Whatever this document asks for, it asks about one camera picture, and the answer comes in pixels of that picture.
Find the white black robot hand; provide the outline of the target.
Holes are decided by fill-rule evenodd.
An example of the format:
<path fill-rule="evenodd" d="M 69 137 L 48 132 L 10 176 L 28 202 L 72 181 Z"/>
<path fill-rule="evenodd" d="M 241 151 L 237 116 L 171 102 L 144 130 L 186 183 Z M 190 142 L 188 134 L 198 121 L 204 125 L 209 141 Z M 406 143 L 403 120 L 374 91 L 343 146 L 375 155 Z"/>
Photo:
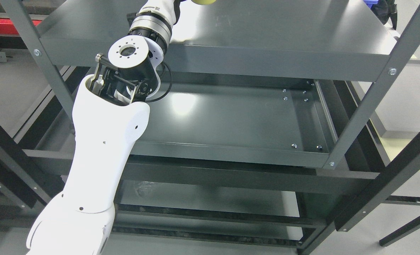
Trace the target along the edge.
<path fill-rule="evenodd" d="M 180 17 L 182 0 L 148 0 L 139 13 L 155 13 L 164 18 L 168 24 L 175 25 Z"/>

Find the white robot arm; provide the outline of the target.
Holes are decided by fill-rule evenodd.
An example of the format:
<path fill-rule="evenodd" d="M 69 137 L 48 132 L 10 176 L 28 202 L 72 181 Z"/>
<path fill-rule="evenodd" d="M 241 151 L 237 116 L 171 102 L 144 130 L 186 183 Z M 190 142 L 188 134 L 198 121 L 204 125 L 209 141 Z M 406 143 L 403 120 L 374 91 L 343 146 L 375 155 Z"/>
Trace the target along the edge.
<path fill-rule="evenodd" d="M 35 220 L 29 255 L 100 255 L 115 219 L 114 197 L 135 142 L 148 126 L 148 100 L 160 87 L 156 68 L 171 40 L 179 7 L 149 1 L 126 36 L 95 57 L 72 111 L 75 153 L 63 191 Z"/>

